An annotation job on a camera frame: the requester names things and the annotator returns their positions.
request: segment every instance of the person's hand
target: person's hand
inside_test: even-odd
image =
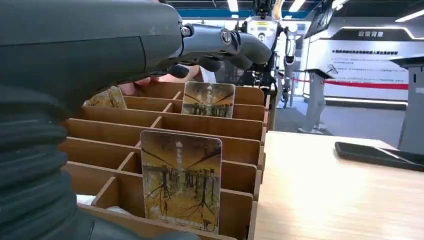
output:
[[[125,84],[121,84],[119,85],[119,88],[121,89],[122,93],[124,95],[136,95],[137,89],[136,89],[136,85],[137,86],[141,86],[141,87],[146,87],[148,86],[151,82],[174,82],[174,83],[185,83],[187,81],[192,80],[196,75],[198,75],[201,71],[200,71],[200,67],[198,65],[196,66],[186,66],[190,71],[187,74],[186,77],[184,78],[176,78],[174,76],[172,76],[171,74],[166,74],[160,77],[157,76],[150,76],[150,77],[146,77],[144,79],[138,80],[136,82],[130,82],[130,83],[125,83]]]

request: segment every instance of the metal screw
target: metal screw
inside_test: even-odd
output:
[[[224,44],[229,45],[231,43],[231,33],[227,29],[223,29],[221,39]]]
[[[188,27],[186,27],[186,26],[183,26],[183,27],[181,28],[181,34],[182,34],[184,37],[188,37],[188,36],[191,36],[191,35],[192,35],[192,31],[190,30],[190,28],[188,28]]]

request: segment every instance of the white paper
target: white paper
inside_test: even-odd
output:
[[[107,210],[112,211],[112,212],[121,213],[121,214],[131,215],[131,213],[125,211],[124,209],[120,208],[119,206],[110,206],[110,207],[107,208]]]
[[[77,194],[76,202],[79,204],[91,205],[95,198],[96,196]]]

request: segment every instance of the red stripe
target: red stripe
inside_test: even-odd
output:
[[[308,80],[294,79],[297,82],[309,83]],[[326,84],[333,84],[347,87],[357,88],[371,88],[371,89],[396,89],[396,90],[408,90],[408,84],[406,83],[367,83],[367,82],[344,82],[344,81],[333,81],[326,80]]]

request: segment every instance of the ceiling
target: ceiling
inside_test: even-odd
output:
[[[322,0],[306,0],[297,12],[289,12],[295,0],[285,0],[282,15],[290,15],[294,19],[304,19]],[[168,4],[176,8],[183,18],[230,18],[237,14],[240,18],[253,15],[253,0],[237,0],[238,12],[230,12],[227,0],[168,0]]]
[[[295,0],[285,0],[282,15],[304,19],[322,0],[306,0],[297,12],[289,12]],[[238,12],[230,12],[227,0],[168,0],[183,18],[230,18],[253,15],[253,0],[237,0]],[[424,0],[348,0],[336,17],[404,17],[424,9]]]
[[[424,9],[424,0],[349,0],[336,17],[404,17]]]

